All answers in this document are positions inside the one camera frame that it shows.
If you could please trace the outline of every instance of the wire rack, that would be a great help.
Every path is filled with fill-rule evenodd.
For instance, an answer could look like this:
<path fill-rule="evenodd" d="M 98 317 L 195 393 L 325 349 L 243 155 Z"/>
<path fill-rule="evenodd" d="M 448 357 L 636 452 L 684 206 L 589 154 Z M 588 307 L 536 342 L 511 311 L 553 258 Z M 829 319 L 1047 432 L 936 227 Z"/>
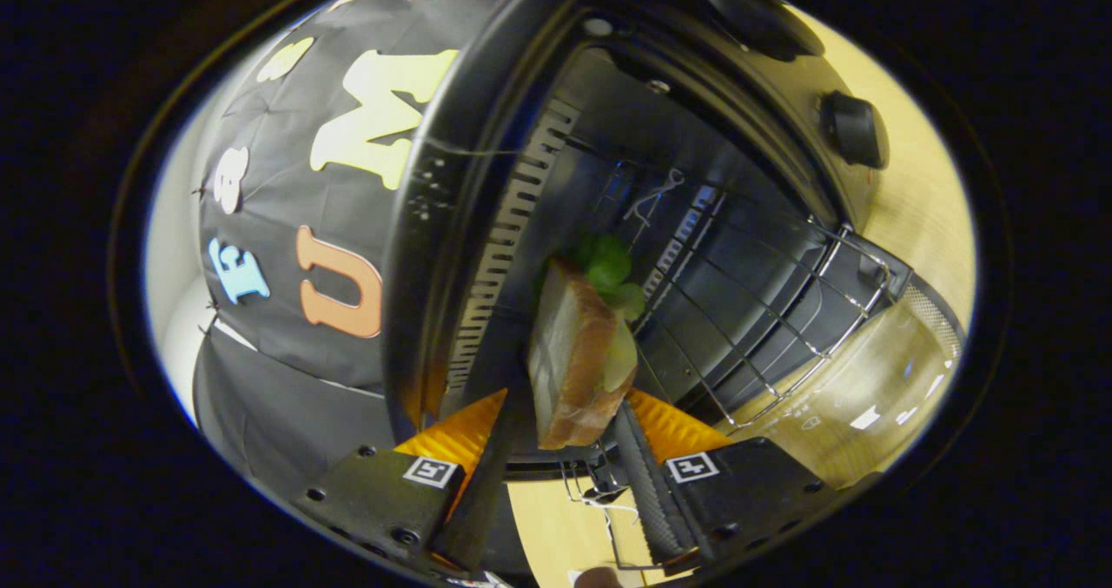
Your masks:
<path fill-rule="evenodd" d="M 596 151 L 596 149 L 593 149 L 590 144 L 583 143 L 583 141 L 568 140 L 567 144 L 572 146 L 572 148 L 583 149 L 585 152 L 594 153 L 594 156 L 597 157 L 602 156 Z M 838 229 L 837 232 L 832 232 L 830 229 L 823 228 L 822 225 L 817 225 L 814 217 L 806 217 L 806 219 L 803 219 L 803 217 L 793 215 L 793 212 L 767 208 L 767 206 L 762 205 L 761 201 L 755 201 L 751 197 L 745 196 L 745 193 L 735 191 L 735 189 L 723 187 L 723 185 L 714 185 L 708 183 L 707 181 L 698 180 L 694 173 L 683 172 L 679 169 L 672 168 L 668 169 L 667 173 L 659 173 L 654 172 L 654 169 L 649 165 L 637 163 L 632 160 L 616 160 L 613 161 L 613 171 L 607 177 L 604 185 L 605 188 L 600 192 L 598 200 L 596 200 L 592 211 L 593 215 L 597 215 L 600 207 L 603 207 L 604 203 L 607 203 L 607 201 L 612 201 L 612 208 L 615 205 L 616 207 L 624 207 L 624 205 L 628 203 L 628 201 L 633 199 L 633 197 L 629 196 L 632 179 L 633 177 L 636 177 L 637 172 L 647 172 L 651 177 L 655 176 L 661 181 L 658 187 L 648 189 L 648 191 L 644 192 L 643 196 L 633 199 L 632 206 L 628 207 L 625 216 L 623 217 L 623 220 L 634 220 L 633 225 L 635 225 L 634 232 L 632 232 L 632 240 L 629 242 L 631 255 L 636 255 L 636 245 L 639 240 L 642 240 L 643 232 L 653 227 L 653 216 L 657 211 L 657 205 L 659 205 L 659 201 L 665 193 L 686 185 L 686 191 L 693 195 L 689 207 L 687 208 L 684 217 L 679 219 L 678 226 L 675 229 L 671 229 L 671 231 L 664 231 L 664 235 L 671 235 L 671 238 L 668 239 L 664 252 L 656 260 L 656 263 L 652 268 L 649 276 L 645 280 L 642 288 L 646 299 L 646 311 L 634 323 L 633 331 L 635 336 L 641 335 L 641 331 L 643 331 L 647 326 L 652 316 L 654 316 L 661 307 L 663 300 L 669 295 L 683 296 L 683 298 L 685 298 L 692 307 L 697 308 L 697 310 L 703 315 L 703 318 L 706 318 L 706 321 L 711 323 L 714 330 L 718 331 L 718 335 L 731 343 L 732 351 L 737 357 L 737 361 L 732 363 L 726 372 L 722 375 L 722 378 L 728 378 L 731 375 L 734 375 L 735 371 L 738 371 L 743 366 L 748 366 L 756 379 L 761 382 L 763 389 L 771 393 L 774 398 L 772 402 L 770 402 L 766 407 L 763 407 L 761 411 L 755 413 L 748 420 L 735 420 L 727 406 L 723 402 L 723 399 L 721 399 L 715 392 L 715 387 L 713 387 L 702 371 L 698 370 L 699 366 L 696 363 L 695 359 L 692 358 L 692 355 L 684 350 L 681 340 L 676 338 L 676 335 L 669 330 L 666 323 L 661 322 L 658 327 L 663 330 L 664 337 L 671 341 L 673 346 L 675 346 L 676 350 L 679 351 L 687 369 L 692 371 L 692 375 L 695 375 L 695 378 L 698 379 L 698 383 L 703 387 L 703 390 L 714 402 L 715 408 L 723 415 L 723 419 L 732 426 L 734 430 L 752 426 L 757 419 L 763 417 L 763 415 L 766 415 L 774 409 L 775 406 L 784 401 L 784 399 L 787 399 L 800 386 L 805 383 L 807 379 L 811 379 L 811 377 L 813 377 L 824 366 L 824 363 L 826 363 L 831 357 L 834 356 L 835 351 L 842 347 L 842 343 L 845 342 L 850 335 L 852 335 L 862 325 L 862 322 L 870 317 L 874 307 L 876 307 L 878 300 L 885 291 L 885 288 L 891 282 L 892 272 L 890 271 L 888 265 L 885 260 L 877 258 L 877 256 L 874 256 L 868 248 L 862 247 L 862 245 L 858 245 L 853 239 L 850 239 L 848 236 L 852 230 L 848 227 L 843 227 L 842 229 Z M 800 225 L 803 225 L 807 229 L 817 232 L 818 236 L 822 236 L 825 248 L 823 258 L 820 260 L 817 267 L 812 268 L 808 267 L 808 265 L 804 265 L 802 260 L 788 255 L 788 252 L 784 251 L 783 248 L 768 243 L 766 240 L 761 239 L 761 237 L 756 237 L 754 232 L 749 231 L 749 229 L 738 227 L 738 225 L 731 223 L 729 220 L 725 219 L 725 217 L 721 217 L 719 211 L 723 208 L 723 205 L 725 205 L 727 200 L 732 199 L 746 201 L 747 209 L 752 209 L 754 212 L 761 212 L 764 217 L 775 217 L 780 225 L 793 225 L 793 227 L 800 227 Z M 855 319 L 848 327 L 845 328 L 844 331 L 842 331 L 838 338 L 834 339 L 834 341 L 826 347 L 820 348 L 808 341 L 806 336 L 803 335 L 803 331 L 806 330 L 806 326 L 794 326 L 794 323 L 788 321 L 786 316 L 776 311 L 775 308 L 772 308 L 772 306 L 766 303 L 752 287 L 745 283 L 742 276 L 731 272 L 726 268 L 722 267 L 722 265 L 715 262 L 715 260 L 713 260 L 707 252 L 701 250 L 701 245 L 703 243 L 707 231 L 709 231 L 711 228 L 716 227 L 716 225 L 718 225 L 718 227 L 728 228 L 732 232 L 751 236 L 754 242 L 762 245 L 762 247 L 766 248 L 771 252 L 775 252 L 775 255 L 782 260 L 791 263 L 791 267 L 794 268 L 794 270 L 805 272 L 806 282 L 804 287 L 810 286 L 812 282 L 817 282 L 820 286 L 824 287 L 824 290 L 831 291 L 835 296 L 838 296 L 842 300 L 845 300 L 846 303 L 850 303 L 855 309 Z M 659 232 L 658 229 L 654 229 L 654 235 L 657 235 L 657 232 Z M 862 257 L 870 260 L 878 268 L 880 278 L 875 288 L 868 296 L 868 299 L 858 300 L 826 278 L 826 271 L 827 268 L 830 268 L 832 260 L 834 260 L 838 252 L 842 251 L 858 252 Z M 776 387 L 775 382 L 768 381 L 766 379 L 766 373 L 771 363 L 763 370 L 755 366 L 752 361 L 752 351 L 744 351 L 743 347 L 741 347 L 739 341 L 743 339 L 732 338 L 726 328 L 723 328 L 715 321 L 712 313 L 707 311 L 707 308 L 702 307 L 697 300 L 695 300 L 693 296 L 689 295 L 683 286 L 681 286 L 679 279 L 683 272 L 689 268 L 691 265 L 698 263 L 706 265 L 707 268 L 718 271 L 725 279 L 731 280 L 739 295 L 754 300 L 757 306 L 763 308 L 766 316 L 774 319 L 777 326 L 790 331 L 794 338 L 793 342 L 802 343 L 807 350 L 811 351 L 811 355 L 814 357 L 814 362 L 802 377 L 796 379 L 796 381 L 790 387 L 786 387 L 786 389 L 785 387 Z M 665 390 L 664 385 L 656 370 L 653 368 L 653 365 L 649 362 L 648 357 L 645 356 L 639 341 L 641 339 L 635 338 L 635 342 L 637 342 L 638 359 L 641 360 L 643 368 L 647 370 L 647 375 L 652 378 L 656 386 L 659 387 L 661 393 L 668 400 L 668 402 L 675 405 L 674 399 L 672 399 L 668 391 Z"/>

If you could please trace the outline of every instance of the oven knob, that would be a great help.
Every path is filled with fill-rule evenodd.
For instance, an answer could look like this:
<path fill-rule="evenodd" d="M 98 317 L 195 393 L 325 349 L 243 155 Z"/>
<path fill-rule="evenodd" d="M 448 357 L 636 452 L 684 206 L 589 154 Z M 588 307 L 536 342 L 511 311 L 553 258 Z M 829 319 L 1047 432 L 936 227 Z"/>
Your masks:
<path fill-rule="evenodd" d="M 823 100 L 823 124 L 847 163 L 874 169 L 888 165 L 888 133 L 868 101 L 835 90 Z"/>

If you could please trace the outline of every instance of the black knob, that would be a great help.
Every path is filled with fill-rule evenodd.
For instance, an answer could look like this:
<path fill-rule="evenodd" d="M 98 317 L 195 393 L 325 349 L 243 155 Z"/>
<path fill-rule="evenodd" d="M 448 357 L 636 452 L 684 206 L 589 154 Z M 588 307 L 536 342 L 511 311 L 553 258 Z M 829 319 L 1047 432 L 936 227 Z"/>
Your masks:
<path fill-rule="evenodd" d="M 718 21 L 751 50 L 777 61 L 822 57 L 825 47 L 780 0 L 706 0 Z"/>
<path fill-rule="evenodd" d="M 888 133 L 868 101 L 835 90 L 823 100 L 823 122 L 847 163 L 874 169 L 888 165 Z"/>

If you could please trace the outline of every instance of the sandwich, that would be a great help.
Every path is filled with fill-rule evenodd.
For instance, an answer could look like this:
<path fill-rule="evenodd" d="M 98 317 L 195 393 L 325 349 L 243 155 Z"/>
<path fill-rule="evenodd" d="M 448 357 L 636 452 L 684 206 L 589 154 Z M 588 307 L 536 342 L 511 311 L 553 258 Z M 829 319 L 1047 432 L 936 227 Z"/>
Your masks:
<path fill-rule="evenodd" d="M 548 260 L 526 362 L 537 446 L 556 450 L 598 440 L 637 375 L 627 321 L 645 308 L 616 237 L 585 237 L 569 256 Z"/>

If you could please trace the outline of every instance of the bread slice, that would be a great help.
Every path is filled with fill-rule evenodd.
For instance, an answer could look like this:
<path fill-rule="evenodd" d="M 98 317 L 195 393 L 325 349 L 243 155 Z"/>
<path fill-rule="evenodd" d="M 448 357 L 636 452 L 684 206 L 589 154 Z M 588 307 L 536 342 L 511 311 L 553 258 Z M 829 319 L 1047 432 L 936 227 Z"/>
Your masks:
<path fill-rule="evenodd" d="M 526 357 L 539 449 L 586 447 L 614 418 L 637 371 L 634 361 L 620 386 L 603 386 L 618 321 L 570 260 L 549 260 Z"/>

